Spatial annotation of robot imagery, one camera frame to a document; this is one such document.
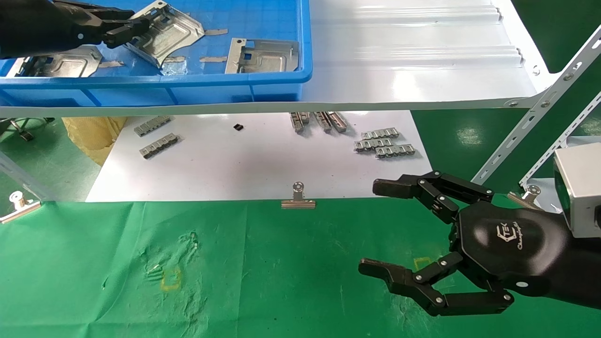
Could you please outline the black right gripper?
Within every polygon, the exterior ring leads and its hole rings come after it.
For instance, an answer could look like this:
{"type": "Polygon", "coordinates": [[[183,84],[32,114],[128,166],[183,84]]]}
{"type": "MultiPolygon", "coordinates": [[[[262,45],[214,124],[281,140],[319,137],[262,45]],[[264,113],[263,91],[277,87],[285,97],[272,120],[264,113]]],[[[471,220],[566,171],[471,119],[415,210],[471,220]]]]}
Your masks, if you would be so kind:
{"type": "Polygon", "coordinates": [[[574,238],[559,214],[492,205],[492,190],[440,171],[376,179],[373,194],[416,199],[443,223],[455,222],[449,234],[452,253],[419,271],[359,261],[359,273],[383,280],[389,293],[414,300],[430,316],[502,313],[514,302],[504,289],[528,297],[567,297],[573,291],[564,267],[574,238]],[[469,206],[460,210],[453,200],[469,206]],[[458,270],[484,291],[443,294],[434,289],[458,270]]]}

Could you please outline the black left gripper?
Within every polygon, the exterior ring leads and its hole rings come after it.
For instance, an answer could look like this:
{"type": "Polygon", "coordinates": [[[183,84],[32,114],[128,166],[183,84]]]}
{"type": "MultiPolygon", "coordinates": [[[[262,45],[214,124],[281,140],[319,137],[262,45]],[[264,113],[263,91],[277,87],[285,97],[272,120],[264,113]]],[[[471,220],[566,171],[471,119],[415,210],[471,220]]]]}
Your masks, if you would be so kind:
{"type": "Polygon", "coordinates": [[[149,31],[149,19],[128,20],[134,14],[73,0],[20,0],[19,55],[47,55],[81,45],[114,49],[149,31]]]}

